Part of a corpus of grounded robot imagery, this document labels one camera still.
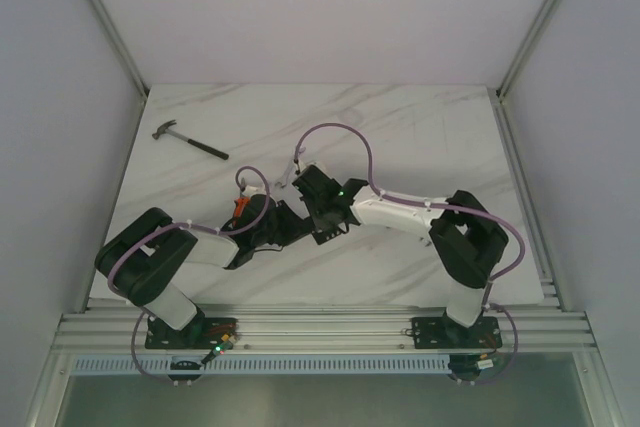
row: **wall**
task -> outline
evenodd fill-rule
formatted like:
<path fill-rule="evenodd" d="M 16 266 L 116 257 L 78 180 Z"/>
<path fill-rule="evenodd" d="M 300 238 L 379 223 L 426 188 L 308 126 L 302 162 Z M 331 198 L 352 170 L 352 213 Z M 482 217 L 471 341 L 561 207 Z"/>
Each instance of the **wall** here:
<path fill-rule="evenodd" d="M 148 84 L 498 86 L 543 0 L 104 0 Z"/>
<path fill-rule="evenodd" d="M 92 269 L 137 96 L 85 0 L 0 0 L 0 411 L 24 425 Z"/>
<path fill-rule="evenodd" d="M 510 99 L 543 225 L 640 425 L 640 0 L 563 0 Z"/>

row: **marble surface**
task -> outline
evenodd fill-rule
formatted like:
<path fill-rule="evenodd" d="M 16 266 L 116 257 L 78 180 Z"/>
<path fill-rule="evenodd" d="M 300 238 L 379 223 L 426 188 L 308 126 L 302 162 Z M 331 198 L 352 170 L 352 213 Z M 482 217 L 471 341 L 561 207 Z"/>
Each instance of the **marble surface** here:
<path fill-rule="evenodd" d="M 179 140 L 153 140 L 171 119 L 175 129 L 226 151 L 223 162 Z M 487 90 L 423 85 L 156 85 L 137 134 L 109 229 L 112 238 L 146 209 L 175 220 L 220 226 L 232 214 L 238 167 L 253 165 L 273 184 L 309 127 L 342 122 L 369 139 L 376 184 L 396 192 L 442 196 L 474 193 L 487 209 L 526 235 Z M 318 159 L 339 182 L 366 178 L 360 140 L 340 129 L 307 138 L 307 162 Z M 250 184 L 259 181 L 246 174 Z M 291 185 L 274 189 L 299 214 Z M 511 241 L 505 265 L 517 253 Z M 256 253 L 236 271 L 184 264 L 174 282 L 197 302 L 235 304 L 398 304 L 444 306 L 449 277 L 433 247 L 382 227 L 353 228 L 317 246 L 309 237 L 284 252 Z M 96 275 L 94 298 L 112 298 Z M 504 304 L 543 299 L 530 252 L 500 279 L 492 298 Z"/>

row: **small tool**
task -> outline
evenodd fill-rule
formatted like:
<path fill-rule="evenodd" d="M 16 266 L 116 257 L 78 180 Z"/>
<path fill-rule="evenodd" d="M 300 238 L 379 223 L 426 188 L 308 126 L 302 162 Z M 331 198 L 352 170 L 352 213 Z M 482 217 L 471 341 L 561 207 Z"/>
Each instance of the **small tool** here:
<path fill-rule="evenodd" d="M 197 140 L 190 139 L 189 137 L 185 137 L 184 135 L 179 134 L 174 130 L 171 130 L 169 127 L 172 127 L 174 125 L 176 125 L 176 121 L 175 120 L 170 120 L 169 122 L 165 122 L 160 127 L 158 127 L 158 130 L 156 130 L 153 134 L 151 134 L 151 136 L 154 139 L 158 140 L 162 134 L 169 134 L 169 135 L 175 137 L 176 139 L 184 140 L 187 144 L 191 144 L 194 147 L 197 147 L 200 150 L 204 150 L 205 152 L 207 152 L 207 153 L 209 153 L 211 155 L 215 155 L 216 157 L 218 157 L 218 158 L 220 158 L 222 160 L 227 160 L 229 158 L 229 154 L 221 152 L 218 149 L 214 149 L 213 147 L 209 147 L 208 145 L 203 144 L 202 142 L 198 142 Z"/>

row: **table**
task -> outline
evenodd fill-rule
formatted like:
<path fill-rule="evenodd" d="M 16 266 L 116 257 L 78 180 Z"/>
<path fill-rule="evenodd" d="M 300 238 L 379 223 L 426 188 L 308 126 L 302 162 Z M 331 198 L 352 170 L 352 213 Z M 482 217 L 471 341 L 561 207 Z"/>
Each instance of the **table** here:
<path fill-rule="evenodd" d="M 224 162 L 169 136 L 154 140 L 151 134 L 171 119 L 178 132 L 229 153 L 230 159 Z M 483 86 L 170 84 L 151 89 L 107 240 L 154 206 L 176 221 L 221 226 L 238 196 L 236 170 L 253 165 L 275 182 L 300 136 L 321 122 L 342 122 L 363 132 L 374 151 L 378 186 L 430 197 L 468 190 L 526 238 Z M 366 178 L 365 150 L 353 134 L 323 129 L 305 147 L 302 158 L 321 160 L 339 182 Z M 246 179 L 259 184 L 251 173 Z M 274 189 L 274 195 L 306 215 L 292 186 Z M 498 268 L 516 254 L 512 240 Z M 256 253 L 236 271 L 185 263 L 174 283 L 200 303 L 441 307 L 450 279 L 424 241 L 383 227 L 357 227 L 321 246 L 309 237 L 280 253 Z M 114 298 L 100 274 L 91 297 Z M 517 269 L 496 282 L 492 299 L 507 305 L 542 301 L 530 250 Z"/>

